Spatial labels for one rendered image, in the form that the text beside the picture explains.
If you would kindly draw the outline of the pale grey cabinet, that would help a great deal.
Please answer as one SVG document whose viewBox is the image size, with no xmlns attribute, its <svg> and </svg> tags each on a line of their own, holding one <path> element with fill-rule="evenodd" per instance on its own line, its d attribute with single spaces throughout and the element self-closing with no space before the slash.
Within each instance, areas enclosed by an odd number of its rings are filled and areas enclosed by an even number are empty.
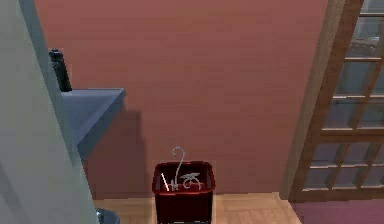
<svg viewBox="0 0 384 224">
<path fill-rule="evenodd" d="M 0 0 L 0 224 L 99 224 L 33 0 Z"/>
</svg>

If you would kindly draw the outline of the blue-grey countertop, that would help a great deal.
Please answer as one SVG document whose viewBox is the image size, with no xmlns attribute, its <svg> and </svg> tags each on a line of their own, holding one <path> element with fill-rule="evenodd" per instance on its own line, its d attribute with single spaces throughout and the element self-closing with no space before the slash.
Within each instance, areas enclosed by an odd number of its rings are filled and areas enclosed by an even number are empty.
<svg viewBox="0 0 384 224">
<path fill-rule="evenodd" d="M 85 161 L 123 107 L 125 89 L 77 89 L 61 95 L 73 142 Z"/>
</svg>

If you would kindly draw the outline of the red trash can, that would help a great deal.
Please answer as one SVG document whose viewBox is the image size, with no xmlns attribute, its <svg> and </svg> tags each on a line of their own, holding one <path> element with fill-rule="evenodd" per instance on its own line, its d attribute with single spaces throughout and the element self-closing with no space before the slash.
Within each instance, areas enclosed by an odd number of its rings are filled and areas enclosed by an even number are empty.
<svg viewBox="0 0 384 224">
<path fill-rule="evenodd" d="M 154 169 L 152 192 L 155 196 L 157 224 L 211 224 L 215 180 L 208 162 L 184 162 L 179 170 L 178 190 L 171 180 L 179 163 L 160 163 Z"/>
</svg>

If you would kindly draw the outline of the silver round pot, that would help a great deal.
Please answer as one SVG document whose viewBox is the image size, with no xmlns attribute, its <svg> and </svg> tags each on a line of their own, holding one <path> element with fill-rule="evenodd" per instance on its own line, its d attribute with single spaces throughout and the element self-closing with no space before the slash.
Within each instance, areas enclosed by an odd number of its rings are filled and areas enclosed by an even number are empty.
<svg viewBox="0 0 384 224">
<path fill-rule="evenodd" d="M 100 224 L 120 224 L 120 217 L 114 211 L 97 208 L 96 215 Z"/>
</svg>

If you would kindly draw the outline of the brown glazed room door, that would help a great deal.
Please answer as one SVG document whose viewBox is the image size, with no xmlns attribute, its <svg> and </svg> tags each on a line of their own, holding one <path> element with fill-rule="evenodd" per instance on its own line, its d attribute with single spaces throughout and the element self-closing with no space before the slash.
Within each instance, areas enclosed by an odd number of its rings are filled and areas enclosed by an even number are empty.
<svg viewBox="0 0 384 224">
<path fill-rule="evenodd" d="M 384 199 L 384 0 L 328 0 L 279 196 Z"/>
</svg>

